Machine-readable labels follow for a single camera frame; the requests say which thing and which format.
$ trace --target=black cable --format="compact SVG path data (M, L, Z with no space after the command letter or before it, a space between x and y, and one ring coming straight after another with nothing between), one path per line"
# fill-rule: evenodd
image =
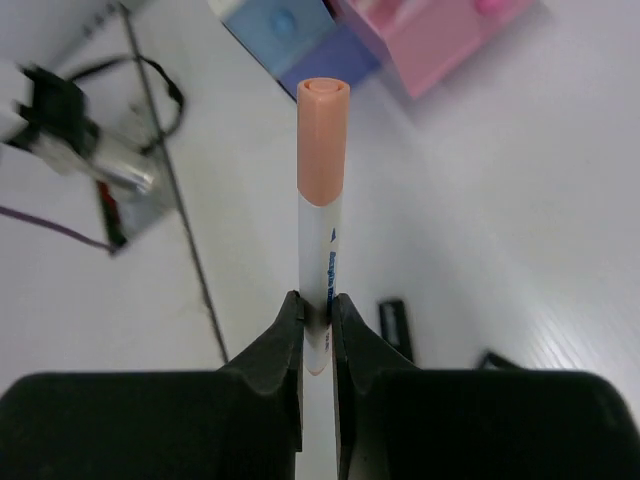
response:
M176 117L174 118L169 128L167 128L166 130L160 130L156 138L151 140L147 145L141 146L139 148L139 153L141 155L147 156L152 153L162 141L166 140L178 131L180 125L182 124L182 120L184 118L184 113L186 110L186 98L178 85L173 80L171 80L167 72L158 62L144 56L140 56L139 58L140 60L151 66L156 72L158 72L158 74L167 84L167 94L169 95L169 98L171 98L178 104ZM106 60L100 60L88 66L82 67L80 70L72 73L67 78L67 81L76 83L98 73L111 70L124 63L134 62L135 60L136 57L130 55L120 55L107 58ZM4 143L11 147L28 150L28 146L36 140L37 136L38 128L32 125L27 125L24 129L22 129L10 139L6 140Z
M99 248L101 250L106 250L109 253L113 253L114 249L111 248L110 245L106 243L99 242L98 240L93 240L81 233L76 232L68 227L60 225L58 223L52 222L51 220L46 220L44 218L35 217L33 215L29 215L28 213L19 212L18 210L14 210L12 208L3 207L0 205L0 215L12 218L14 220L18 220L20 222L28 223L30 225L35 225L37 227L47 228L61 235L66 235L69 238L73 238L80 243L84 243L90 247Z

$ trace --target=table surface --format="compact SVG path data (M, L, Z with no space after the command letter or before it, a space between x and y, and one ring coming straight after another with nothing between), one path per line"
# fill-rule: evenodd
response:
M389 72L353 93L338 287L370 325L404 298L419 365L491 348L640 412L639 14L545 0L415 102ZM233 356L298 284L295 105L206 0L136 28L189 95L169 149ZM330 389L305 378L304 478L335 475Z

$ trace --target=toy drawer cabinet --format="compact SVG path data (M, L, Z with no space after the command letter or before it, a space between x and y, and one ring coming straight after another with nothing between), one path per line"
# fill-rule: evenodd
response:
M535 0L339 0L342 14L413 97L482 47Z

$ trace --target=pink drawer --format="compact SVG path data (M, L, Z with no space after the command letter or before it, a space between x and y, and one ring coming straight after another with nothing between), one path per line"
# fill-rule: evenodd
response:
M381 60L413 97L425 92L535 0L340 0Z

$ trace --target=marker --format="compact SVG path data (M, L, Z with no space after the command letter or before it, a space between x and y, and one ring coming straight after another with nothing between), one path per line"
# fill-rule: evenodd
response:
M327 317L336 295L349 85L332 78L298 84L298 255L305 318L304 360L318 375L329 360Z

